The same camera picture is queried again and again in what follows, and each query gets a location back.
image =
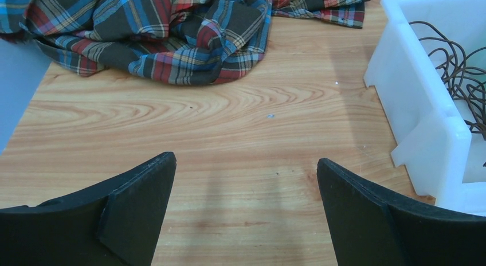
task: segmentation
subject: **wood grain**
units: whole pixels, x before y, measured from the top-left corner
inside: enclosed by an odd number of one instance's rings
[[[0,207],[34,206],[173,151],[153,265],[336,265],[319,158],[419,198],[391,162],[395,141],[362,79],[385,23],[379,0],[362,30],[274,18],[263,62],[210,87],[114,70],[83,79],[52,64],[0,157]]]

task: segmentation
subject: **crumpled fabric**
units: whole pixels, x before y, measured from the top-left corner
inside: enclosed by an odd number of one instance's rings
[[[169,84],[226,83],[264,58],[271,16],[360,29],[367,1],[0,0],[0,38],[33,40],[80,76],[115,68]]]

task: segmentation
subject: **white plastic bin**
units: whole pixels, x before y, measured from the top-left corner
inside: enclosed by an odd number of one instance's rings
[[[486,216],[486,141],[471,134],[468,113],[454,103],[419,42],[431,37],[426,21],[470,53],[486,46],[486,0],[381,0],[388,24],[364,81],[376,87],[398,146],[391,156],[405,165],[418,195],[436,206]],[[474,66],[486,69],[486,57]]]
[[[32,42],[0,40],[0,155],[45,75],[50,60]]]

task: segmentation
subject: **brown wire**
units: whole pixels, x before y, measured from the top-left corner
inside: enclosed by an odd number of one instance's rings
[[[467,103],[472,113],[474,121],[464,120],[469,130],[474,134],[481,134],[486,140],[486,81],[481,81],[478,76],[486,77],[486,70],[476,66],[468,66],[468,60],[480,53],[486,52],[486,46],[476,49],[470,54],[466,54],[464,48],[458,43],[449,40],[432,24],[425,21],[413,21],[409,24],[422,24],[432,29],[439,37],[424,37],[419,41],[435,41],[444,43],[448,46],[452,54],[444,47],[432,50],[428,56],[435,53],[443,53],[445,61],[436,67],[437,70],[443,71],[441,79],[444,82],[451,98],[453,100],[463,100]]]

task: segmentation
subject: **brown cable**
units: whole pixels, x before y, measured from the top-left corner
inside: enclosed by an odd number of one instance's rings
[[[486,140],[486,81],[481,81],[480,78],[477,78],[478,76],[486,77],[486,70],[467,65],[468,60],[472,56],[480,52],[486,52],[486,46],[466,54],[466,51],[460,44],[449,40],[432,24],[425,21],[413,21],[409,24],[426,25],[439,35],[439,37],[420,38],[419,41],[442,42],[450,49],[436,48],[428,56],[431,57],[435,53],[444,54],[445,61],[436,67],[437,70],[443,71],[441,80],[444,82],[452,100],[463,100],[467,103],[474,121],[464,120],[464,122],[469,126],[471,133],[481,134],[483,139]]]

